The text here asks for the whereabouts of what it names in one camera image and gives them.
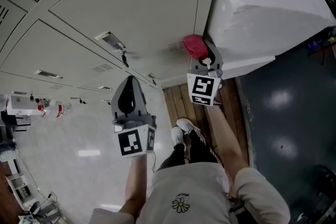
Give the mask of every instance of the cable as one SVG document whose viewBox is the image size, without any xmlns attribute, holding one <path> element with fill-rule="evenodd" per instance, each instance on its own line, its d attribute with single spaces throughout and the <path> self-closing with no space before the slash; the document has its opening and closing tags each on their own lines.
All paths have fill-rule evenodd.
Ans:
<svg viewBox="0 0 336 224">
<path fill-rule="evenodd" d="M 32 180 L 33 180 L 33 182 L 34 182 L 34 185 L 35 185 L 35 187 L 36 187 L 38 193 L 40 193 L 40 194 L 45 198 L 45 200 L 44 200 L 44 202 L 42 202 L 42 204 L 44 204 L 46 201 L 48 201 L 48 202 L 54 202 L 54 203 L 56 204 L 56 203 L 58 202 L 58 198 L 57 198 L 56 194 L 52 191 L 52 192 L 50 192 L 50 194 L 48 195 L 48 198 L 42 194 L 42 192 L 40 191 L 40 188 L 37 186 L 37 184 L 36 184 L 36 182 L 35 182 L 35 180 L 34 180 L 34 178 L 33 178 L 33 175 L 32 175 L 31 172 L 29 171 L 29 169 L 28 169 L 26 163 L 25 163 L 25 162 L 23 161 L 23 159 L 21 158 L 19 151 L 16 150 L 16 153 L 17 153 L 17 155 L 19 156 L 19 158 L 20 158 L 20 160 L 22 161 L 22 163 L 25 165 L 25 167 L 26 167 L 26 169 L 27 169 L 27 171 L 28 171 L 30 177 L 32 178 Z M 49 200 L 52 194 L 56 197 L 56 201 Z"/>
<path fill-rule="evenodd" d="M 153 172 L 153 174 L 155 174 L 155 172 L 156 172 L 156 168 L 155 168 L 155 163 L 156 163 L 156 154 L 155 154 L 155 152 L 153 151 L 153 154 L 154 154 L 154 164 L 153 164 L 153 167 L 152 167 L 152 172 Z"/>
</svg>

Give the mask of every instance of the white fabric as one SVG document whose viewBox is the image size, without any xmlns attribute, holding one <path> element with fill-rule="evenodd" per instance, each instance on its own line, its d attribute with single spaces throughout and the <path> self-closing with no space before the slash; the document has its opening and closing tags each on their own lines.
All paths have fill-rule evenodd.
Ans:
<svg viewBox="0 0 336 224">
<path fill-rule="evenodd" d="M 270 183 L 255 169 L 244 168 L 235 179 L 238 197 L 258 214 L 259 223 L 287 224 L 289 209 Z M 226 223 L 230 224 L 229 181 L 215 163 L 194 163 L 155 173 L 149 197 L 136 224 Z M 134 224 L 125 213 L 93 211 L 90 224 Z"/>
</svg>

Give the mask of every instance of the bottle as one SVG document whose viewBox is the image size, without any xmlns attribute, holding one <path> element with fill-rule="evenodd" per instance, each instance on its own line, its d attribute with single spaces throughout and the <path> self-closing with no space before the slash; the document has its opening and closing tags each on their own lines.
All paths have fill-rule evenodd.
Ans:
<svg viewBox="0 0 336 224">
<path fill-rule="evenodd" d="M 71 112 L 71 103 L 63 104 L 59 101 L 55 101 L 49 103 L 47 108 L 45 108 L 43 105 L 39 105 L 38 110 L 44 111 L 45 115 L 47 115 L 49 118 L 60 118 L 63 116 L 63 114 L 69 114 Z"/>
<path fill-rule="evenodd" d="M 50 106 L 51 99 L 43 99 L 43 100 L 41 100 L 41 102 L 42 102 L 42 105 L 43 105 L 44 109 L 46 109 L 47 107 Z"/>
</svg>

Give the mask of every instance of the white floor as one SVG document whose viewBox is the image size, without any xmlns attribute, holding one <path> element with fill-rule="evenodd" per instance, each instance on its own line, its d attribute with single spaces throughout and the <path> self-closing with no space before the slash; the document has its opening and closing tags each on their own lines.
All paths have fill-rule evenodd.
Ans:
<svg viewBox="0 0 336 224">
<path fill-rule="evenodd" d="M 148 112 L 157 116 L 154 150 L 158 168 L 173 149 L 171 125 L 163 93 L 149 86 L 143 86 L 143 91 Z M 124 202 L 131 160 L 119 156 L 111 121 L 110 106 L 93 102 L 73 106 L 70 115 L 55 122 L 41 119 L 27 132 L 15 133 L 21 158 L 38 187 L 45 196 L 51 191 L 57 195 L 68 223 L 88 223 L 93 208 L 116 210 Z M 99 150 L 101 155 L 79 157 L 82 150 Z M 148 184 L 153 163 L 149 155 Z M 20 161 L 19 169 L 27 173 Z"/>
</svg>

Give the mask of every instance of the white cabinet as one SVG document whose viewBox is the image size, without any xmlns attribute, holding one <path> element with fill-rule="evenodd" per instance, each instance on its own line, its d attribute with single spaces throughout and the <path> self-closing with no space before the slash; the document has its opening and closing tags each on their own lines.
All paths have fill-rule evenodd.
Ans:
<svg viewBox="0 0 336 224">
<path fill-rule="evenodd" d="M 26 12 L 8 0 L 0 0 L 0 51 Z"/>
<path fill-rule="evenodd" d="M 24 96 L 34 97 L 54 97 L 61 89 L 70 89 L 71 87 L 41 81 L 36 79 L 29 79 L 13 74 L 8 74 L 0 71 L 0 93 L 1 94 L 19 94 Z"/>
<path fill-rule="evenodd" d="M 78 85 L 113 68 L 118 67 L 41 20 L 20 39 L 2 65 L 10 73 L 66 85 Z M 37 74 L 38 70 L 59 77 Z"/>
<path fill-rule="evenodd" d="M 36 199 L 31 194 L 28 194 L 26 190 L 30 184 L 25 175 L 19 173 L 7 176 L 6 180 L 22 210 L 29 210 L 29 208 L 36 202 Z"/>
<path fill-rule="evenodd" d="M 105 92 L 115 92 L 120 83 L 122 83 L 129 75 L 129 73 L 115 68 L 109 72 L 104 72 L 89 81 L 86 81 L 82 84 L 82 87 L 91 88 L 94 90 L 100 89 Z"/>
<path fill-rule="evenodd" d="M 160 81 L 187 72 L 187 53 L 172 47 L 194 33 L 197 0 L 61 0 L 51 11 L 94 42 L 113 33 L 142 75 L 152 72 Z"/>
<path fill-rule="evenodd" d="M 113 92 L 99 91 L 93 89 L 86 89 L 83 87 L 69 87 L 59 91 L 55 95 L 55 99 L 63 102 L 79 103 L 79 100 L 85 102 L 103 100 L 106 96 L 113 96 Z"/>
</svg>

